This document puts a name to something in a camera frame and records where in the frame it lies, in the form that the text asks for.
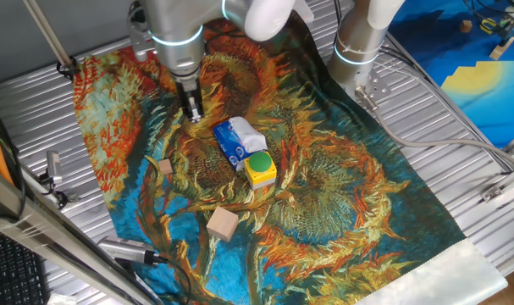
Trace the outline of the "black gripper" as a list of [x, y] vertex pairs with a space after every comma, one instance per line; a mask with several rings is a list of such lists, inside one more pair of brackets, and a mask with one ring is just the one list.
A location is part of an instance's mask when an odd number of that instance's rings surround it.
[[176, 78], [175, 84], [187, 119], [192, 123], [198, 123], [204, 117], [199, 78], [193, 76]]

